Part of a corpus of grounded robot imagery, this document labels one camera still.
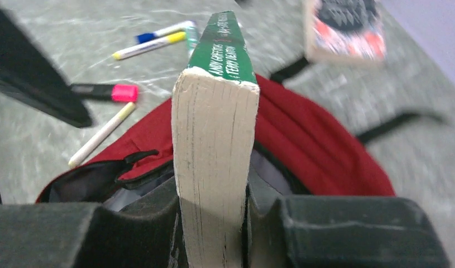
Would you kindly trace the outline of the white pencil stick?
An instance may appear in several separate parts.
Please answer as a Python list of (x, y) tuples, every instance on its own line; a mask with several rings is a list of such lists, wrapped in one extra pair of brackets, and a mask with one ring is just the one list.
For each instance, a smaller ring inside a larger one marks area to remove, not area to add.
[(68, 165), (74, 168), (80, 165), (136, 108), (134, 102), (127, 103), (114, 115), (93, 137), (91, 137), (69, 160)]

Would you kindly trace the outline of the floral cover book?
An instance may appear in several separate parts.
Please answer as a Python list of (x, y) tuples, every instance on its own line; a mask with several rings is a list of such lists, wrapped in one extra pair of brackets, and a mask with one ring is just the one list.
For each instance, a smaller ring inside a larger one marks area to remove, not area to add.
[(377, 1), (304, 1), (309, 62), (381, 64), (386, 45)]

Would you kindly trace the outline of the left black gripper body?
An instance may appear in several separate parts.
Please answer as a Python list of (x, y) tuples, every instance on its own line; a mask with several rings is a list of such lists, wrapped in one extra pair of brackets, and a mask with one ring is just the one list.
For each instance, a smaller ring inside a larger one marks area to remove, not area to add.
[(0, 92), (76, 128), (93, 124), (83, 102), (2, 9)]

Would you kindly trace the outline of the green paperback book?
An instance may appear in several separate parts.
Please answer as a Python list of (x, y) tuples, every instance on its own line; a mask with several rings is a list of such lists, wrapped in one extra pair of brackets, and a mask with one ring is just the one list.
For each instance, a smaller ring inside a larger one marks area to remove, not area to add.
[(212, 14), (171, 98), (189, 267), (242, 266), (241, 228), (259, 99), (235, 14)]

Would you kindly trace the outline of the pink black highlighter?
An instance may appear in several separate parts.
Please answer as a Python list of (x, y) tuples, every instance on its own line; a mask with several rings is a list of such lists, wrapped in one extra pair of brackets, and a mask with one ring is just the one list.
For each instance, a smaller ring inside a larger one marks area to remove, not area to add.
[(72, 84), (73, 93), (81, 99), (112, 102), (136, 102), (138, 86), (127, 84)]

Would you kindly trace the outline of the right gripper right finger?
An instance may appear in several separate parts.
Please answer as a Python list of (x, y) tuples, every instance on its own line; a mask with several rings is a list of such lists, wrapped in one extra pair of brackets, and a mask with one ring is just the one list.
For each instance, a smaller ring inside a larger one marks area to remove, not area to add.
[(281, 195), (248, 177), (249, 267), (450, 267), (427, 214), (392, 197)]

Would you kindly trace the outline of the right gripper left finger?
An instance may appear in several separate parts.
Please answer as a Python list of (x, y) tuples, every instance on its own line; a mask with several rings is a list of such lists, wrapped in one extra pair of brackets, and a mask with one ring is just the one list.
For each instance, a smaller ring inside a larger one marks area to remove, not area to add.
[(0, 205), (0, 267), (184, 267), (175, 180), (120, 212), (97, 203)]

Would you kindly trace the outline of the red backpack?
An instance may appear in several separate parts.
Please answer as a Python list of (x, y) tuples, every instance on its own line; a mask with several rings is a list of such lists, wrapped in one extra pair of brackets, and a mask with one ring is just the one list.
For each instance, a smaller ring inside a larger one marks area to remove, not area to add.
[[(328, 111), (288, 89), (280, 79), (257, 77), (261, 89), (251, 162), (281, 194), (395, 194), (365, 144), (417, 119), (443, 123), (426, 111), (405, 111), (350, 134)], [(87, 164), (44, 187), (38, 203), (98, 202), (119, 211), (173, 178), (171, 102), (133, 125)]]

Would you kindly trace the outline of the blue cap marker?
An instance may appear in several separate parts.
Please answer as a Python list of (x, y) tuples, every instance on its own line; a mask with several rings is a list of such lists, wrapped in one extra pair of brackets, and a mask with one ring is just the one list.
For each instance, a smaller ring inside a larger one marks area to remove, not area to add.
[(136, 41), (139, 44), (149, 42), (151, 40), (157, 39), (159, 37), (163, 37), (169, 34), (173, 34), (179, 31), (185, 31), (188, 27), (194, 27), (195, 23), (193, 21), (184, 21), (169, 27), (162, 28), (160, 30), (148, 33), (142, 33), (140, 35), (135, 36)]

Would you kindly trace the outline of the yellow cap marker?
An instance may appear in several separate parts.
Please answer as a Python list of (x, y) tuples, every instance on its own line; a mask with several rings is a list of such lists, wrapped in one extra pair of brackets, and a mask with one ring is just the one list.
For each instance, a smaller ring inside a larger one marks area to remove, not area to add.
[(128, 47), (119, 51), (116, 51), (112, 54), (112, 58), (115, 60), (127, 59), (139, 54), (143, 54), (152, 50), (159, 49), (177, 42), (184, 41), (186, 39), (186, 33), (184, 31), (172, 33), (170, 35), (138, 44), (132, 47)]

